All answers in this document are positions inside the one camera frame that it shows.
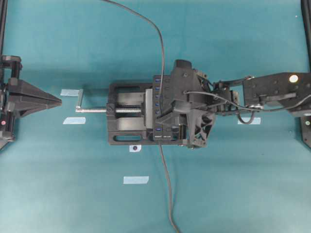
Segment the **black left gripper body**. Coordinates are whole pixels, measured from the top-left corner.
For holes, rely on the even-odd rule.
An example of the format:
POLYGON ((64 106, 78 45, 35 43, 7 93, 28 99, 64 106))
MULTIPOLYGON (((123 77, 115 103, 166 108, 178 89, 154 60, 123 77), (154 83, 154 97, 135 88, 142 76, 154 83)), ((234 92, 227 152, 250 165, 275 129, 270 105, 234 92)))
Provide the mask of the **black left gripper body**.
POLYGON ((9 109, 9 86, 10 79, 16 84, 19 79, 20 70, 22 69, 21 58, 19 56, 0 56, 0 141, 13 142, 15 115, 9 109), (11 70, 11 77, 7 83, 4 82, 5 69, 11 70))

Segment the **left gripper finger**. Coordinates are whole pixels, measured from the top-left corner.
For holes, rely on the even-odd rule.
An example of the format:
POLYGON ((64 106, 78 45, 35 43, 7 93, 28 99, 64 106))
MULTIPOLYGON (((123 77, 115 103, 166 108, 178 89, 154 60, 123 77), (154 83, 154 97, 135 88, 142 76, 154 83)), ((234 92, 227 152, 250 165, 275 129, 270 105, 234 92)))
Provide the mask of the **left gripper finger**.
POLYGON ((37 104, 30 102, 9 102, 7 105, 7 112, 13 113, 16 118, 22 118, 27 115, 51 109, 54 107, 61 106, 61 102, 48 103, 48 104, 37 104))
POLYGON ((8 91, 11 95, 32 97, 36 100, 49 100, 52 102, 61 103, 61 100, 43 90, 31 85, 30 83, 18 79, 10 78, 8 81, 8 91))

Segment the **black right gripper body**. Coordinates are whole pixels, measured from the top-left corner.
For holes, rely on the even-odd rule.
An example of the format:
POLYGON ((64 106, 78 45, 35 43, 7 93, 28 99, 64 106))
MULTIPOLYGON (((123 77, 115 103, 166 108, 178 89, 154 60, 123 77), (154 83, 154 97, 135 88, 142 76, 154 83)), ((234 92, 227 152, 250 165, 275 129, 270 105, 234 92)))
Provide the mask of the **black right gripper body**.
POLYGON ((213 102, 213 97, 208 96, 211 92, 209 81, 206 75, 195 70, 200 82, 202 91, 191 91, 190 93, 198 94, 205 98, 205 104, 198 108, 192 108, 186 114, 187 127, 187 147, 191 149, 203 148, 207 145, 209 132, 215 121, 215 113, 210 105, 213 102))

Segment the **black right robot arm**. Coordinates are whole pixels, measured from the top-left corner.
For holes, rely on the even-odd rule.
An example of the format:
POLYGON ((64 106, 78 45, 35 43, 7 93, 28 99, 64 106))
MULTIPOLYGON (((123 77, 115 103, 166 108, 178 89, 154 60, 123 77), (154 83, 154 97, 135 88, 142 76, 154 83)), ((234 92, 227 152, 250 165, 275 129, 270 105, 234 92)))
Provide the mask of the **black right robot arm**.
POLYGON ((194 69, 173 73, 174 94, 187 113, 188 147, 204 148, 217 115, 236 115, 251 124, 256 113, 288 111, 292 116, 311 115, 311 74, 283 72, 211 83, 194 69))

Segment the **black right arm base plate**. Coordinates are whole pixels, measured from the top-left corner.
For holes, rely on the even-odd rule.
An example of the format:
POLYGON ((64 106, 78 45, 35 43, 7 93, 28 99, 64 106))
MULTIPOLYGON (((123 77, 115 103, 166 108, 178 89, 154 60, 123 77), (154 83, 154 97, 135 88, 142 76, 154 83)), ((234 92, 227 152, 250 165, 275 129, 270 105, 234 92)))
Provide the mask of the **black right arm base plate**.
POLYGON ((311 148, 311 116, 300 118, 300 128, 302 141, 306 146, 311 148))

